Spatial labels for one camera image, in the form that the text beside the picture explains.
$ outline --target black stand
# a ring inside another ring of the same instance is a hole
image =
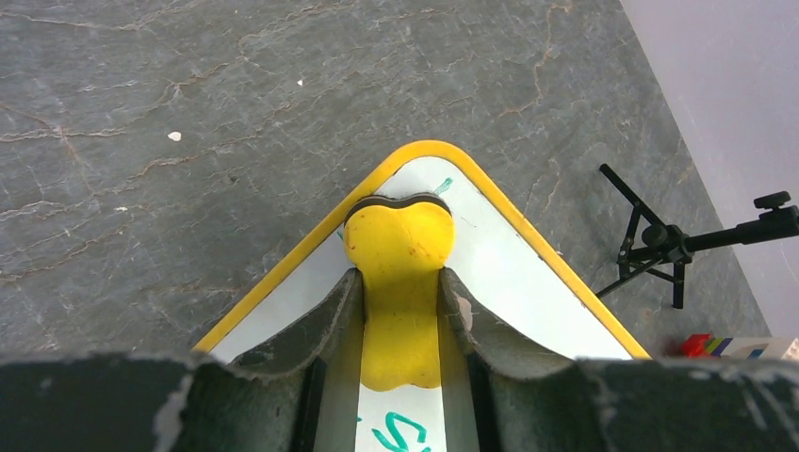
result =
[[[676,225],[663,223],[607,164],[600,166],[599,170],[632,204],[632,215],[629,218],[627,233],[616,261],[619,265],[619,279],[596,292],[596,296],[599,298],[629,283],[633,278],[649,273],[674,285],[672,305],[677,309],[682,309],[685,292],[685,266],[691,263],[695,252],[738,243],[749,245],[799,235],[799,209],[795,205],[782,207],[791,200],[791,195],[787,191],[757,198],[755,208],[767,209],[765,213],[760,214],[759,219],[739,224],[732,229],[691,237],[683,233]],[[649,222],[649,226],[641,233],[644,246],[633,249],[632,245],[635,242],[641,217]],[[672,264],[674,273],[669,275],[654,268],[661,264]]]

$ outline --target whiteboard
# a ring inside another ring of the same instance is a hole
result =
[[[376,193],[402,198],[431,191],[447,203],[455,219],[455,248],[447,266],[458,273],[477,301],[533,341],[567,358],[631,358],[452,163],[439,157],[417,158]],[[352,267],[341,234],[339,226],[211,354],[229,363],[322,301]],[[403,447],[409,452],[446,450],[440,389],[403,386],[376,393],[362,385],[358,417],[359,452]]]

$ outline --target gray marble floor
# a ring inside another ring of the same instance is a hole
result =
[[[629,213],[602,162],[686,232],[719,227],[617,0],[7,0],[0,36],[5,351],[191,347],[425,137],[595,288]],[[767,331],[732,252],[697,257],[682,312],[653,279],[606,299],[652,353]]]

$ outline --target marble floor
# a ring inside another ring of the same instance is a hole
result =
[[[596,289],[629,215],[601,163],[720,227],[618,0],[7,0],[0,36],[2,351],[190,348],[421,138],[469,152]],[[768,331],[731,250],[670,297],[605,301],[654,355]]]

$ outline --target red object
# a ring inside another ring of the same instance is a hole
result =
[[[710,356],[705,351],[705,344],[712,339],[710,334],[692,334],[687,341],[682,343],[682,354],[689,358],[698,358],[703,356]]]

